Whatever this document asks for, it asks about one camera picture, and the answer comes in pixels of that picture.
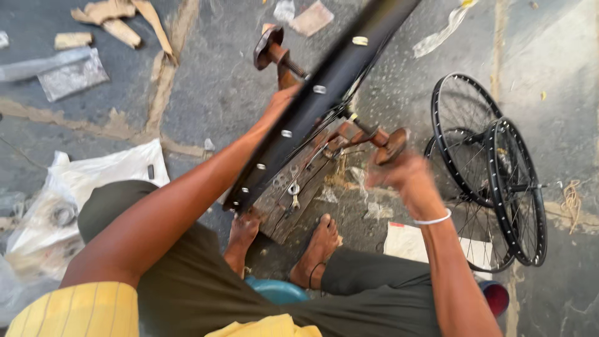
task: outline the concrete floor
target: concrete floor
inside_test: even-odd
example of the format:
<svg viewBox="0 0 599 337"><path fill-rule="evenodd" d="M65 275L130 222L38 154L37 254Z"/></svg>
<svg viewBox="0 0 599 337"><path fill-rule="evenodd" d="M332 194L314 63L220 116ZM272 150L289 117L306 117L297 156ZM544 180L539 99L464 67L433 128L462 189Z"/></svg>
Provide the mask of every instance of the concrete floor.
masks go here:
<svg viewBox="0 0 599 337"><path fill-rule="evenodd" d="M262 24L276 23L276 2L152 2L181 61L178 69L162 65L154 82L150 78L160 47L140 16L127 20L144 40L140 50L132 50L101 29L72 20L69 9L84 6L85 0L2 5L0 30L7 31L11 46L0 50L0 64L51 55L55 33L89 30L111 82L55 103L46 101L37 80L0 83L0 188L34 193L55 150L77 160L158 136L174 179L208 157L206 138L218 151L257 120L276 89L276 72L257 72L252 50ZM361 0L322 2L335 14L333 24L311 38L286 30L285 46L307 69L316 66L362 5ZM296 14L310 3L296 0ZM420 152L432 135L429 101L435 82L452 71L478 78L519 125L542 182L583 182L584 223L568 234L568 219L557 215L561 192L553 184L543 191L549 219L545 264L516 263L495 277L512 298L500 320L502 329L509 337L598 335L599 5L593 0L537 4L533 9L528 1L481 0L439 48L414 59L412 46L446 25L449 12L459 5L423 0L361 88L358 113L387 130L410 127L415 135L411 146ZM361 167L364 159L363 153L349 155L347 165ZM349 174L341 177L353 181ZM253 275L285 279L324 212L338 219L344 244L362 251L382 252L387 222L409 221L401 200L390 193L370 191L367 201L392 208L394 215L365 219L367 202L358 190L331 188L340 202L313 200L285 245L258 237L248 256ZM214 205L200 221L217 231L224 246L231 219Z"/></svg>

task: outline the person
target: person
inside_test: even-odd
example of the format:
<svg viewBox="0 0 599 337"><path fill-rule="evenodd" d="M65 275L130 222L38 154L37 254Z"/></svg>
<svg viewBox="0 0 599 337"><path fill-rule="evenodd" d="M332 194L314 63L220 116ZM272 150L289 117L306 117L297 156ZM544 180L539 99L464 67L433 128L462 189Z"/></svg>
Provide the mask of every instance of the person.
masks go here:
<svg viewBox="0 0 599 337"><path fill-rule="evenodd" d="M241 279L259 221L236 217L223 255L216 234L194 224L297 89L274 94L245 135L162 188L128 180L93 190L78 219L85 248L60 289L25 308L7 336L500 336L417 155L400 155L368 181L394 187L414 219L437 220L420 227L430 264L337 249L325 214L290 279L335 296L269 302Z"/></svg>

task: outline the leg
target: leg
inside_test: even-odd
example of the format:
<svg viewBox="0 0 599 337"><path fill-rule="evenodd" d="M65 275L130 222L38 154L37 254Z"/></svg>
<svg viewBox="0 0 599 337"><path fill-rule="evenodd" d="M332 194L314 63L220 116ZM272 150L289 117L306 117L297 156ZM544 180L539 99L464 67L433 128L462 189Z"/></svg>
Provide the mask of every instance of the leg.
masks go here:
<svg viewBox="0 0 599 337"><path fill-rule="evenodd" d="M313 288L345 296L285 306L296 324L314 324L324 336L440 336L429 266L340 248L326 266L315 268L326 259L323 252L336 247L332 227L330 217L323 216L291 281L306 287L313 271ZM319 245L328 247L314 249Z"/></svg>
<svg viewBox="0 0 599 337"><path fill-rule="evenodd" d="M129 180L93 190L78 220L84 241L156 189ZM140 326L152 336L203 336L234 321L280 313L231 270L219 254L216 234L198 224L141 277L137 292Z"/></svg>

